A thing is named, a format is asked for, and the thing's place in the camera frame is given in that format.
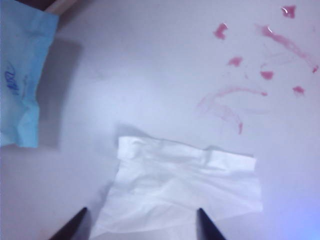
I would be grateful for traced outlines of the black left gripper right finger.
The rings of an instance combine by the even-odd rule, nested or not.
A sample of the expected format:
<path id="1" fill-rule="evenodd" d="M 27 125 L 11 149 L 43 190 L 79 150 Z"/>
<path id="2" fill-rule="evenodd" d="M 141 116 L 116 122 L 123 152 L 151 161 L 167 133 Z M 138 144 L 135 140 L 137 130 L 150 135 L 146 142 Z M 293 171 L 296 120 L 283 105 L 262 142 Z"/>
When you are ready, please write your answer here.
<path id="1" fill-rule="evenodd" d="M 202 208 L 199 208 L 196 213 L 196 237 L 198 240 L 225 240 L 225 237 Z"/>

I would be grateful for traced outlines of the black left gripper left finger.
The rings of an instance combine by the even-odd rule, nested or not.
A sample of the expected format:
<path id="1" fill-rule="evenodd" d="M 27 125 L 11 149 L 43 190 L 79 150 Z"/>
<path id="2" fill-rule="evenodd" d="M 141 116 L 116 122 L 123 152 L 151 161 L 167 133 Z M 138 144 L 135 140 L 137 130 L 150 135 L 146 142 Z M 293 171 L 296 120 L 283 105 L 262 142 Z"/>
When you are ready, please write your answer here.
<path id="1" fill-rule="evenodd" d="M 88 240 L 89 239 L 89 210 L 82 208 L 49 240 Z"/>

